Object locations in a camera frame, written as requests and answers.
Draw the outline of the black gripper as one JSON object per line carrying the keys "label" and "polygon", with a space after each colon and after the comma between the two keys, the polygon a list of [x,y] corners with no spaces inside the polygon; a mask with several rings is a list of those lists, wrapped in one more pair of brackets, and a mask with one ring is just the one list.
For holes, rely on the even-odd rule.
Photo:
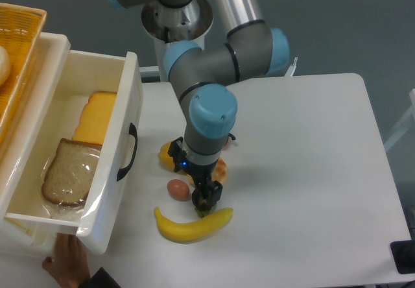
{"label": "black gripper", "polygon": [[182,149],[183,137],[173,140],[167,154],[172,158],[174,172],[190,175],[195,184],[192,203],[198,211],[210,211],[220,200],[223,185],[213,181],[211,175],[220,158],[220,153],[203,156]]}

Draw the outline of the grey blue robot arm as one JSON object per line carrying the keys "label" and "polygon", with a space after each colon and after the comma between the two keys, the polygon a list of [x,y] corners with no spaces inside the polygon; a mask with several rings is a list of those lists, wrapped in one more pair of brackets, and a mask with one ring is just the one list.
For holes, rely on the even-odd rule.
{"label": "grey blue robot arm", "polygon": [[288,40],[282,30],[267,27],[257,0],[216,0],[227,41],[214,50],[197,44],[213,21],[206,0],[110,1],[118,8],[142,5],[143,26],[165,47],[160,73],[171,83],[187,122],[168,154],[174,170],[193,179],[195,208],[209,212],[222,194],[213,170],[236,120],[237,101],[228,86],[285,67]]}

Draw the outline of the dark sleeve forearm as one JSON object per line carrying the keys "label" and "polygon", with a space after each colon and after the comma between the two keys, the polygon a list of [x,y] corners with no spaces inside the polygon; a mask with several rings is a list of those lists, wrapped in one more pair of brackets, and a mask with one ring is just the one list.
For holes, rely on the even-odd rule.
{"label": "dark sleeve forearm", "polygon": [[81,283],[79,288],[121,288],[121,286],[101,267],[90,279]]}

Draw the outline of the person hand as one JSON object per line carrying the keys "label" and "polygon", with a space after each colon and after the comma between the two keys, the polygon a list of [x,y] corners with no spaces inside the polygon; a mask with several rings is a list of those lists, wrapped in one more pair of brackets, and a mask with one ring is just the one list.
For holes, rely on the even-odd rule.
{"label": "person hand", "polygon": [[91,278],[86,252],[74,235],[57,234],[54,257],[41,265],[60,287],[80,287]]}

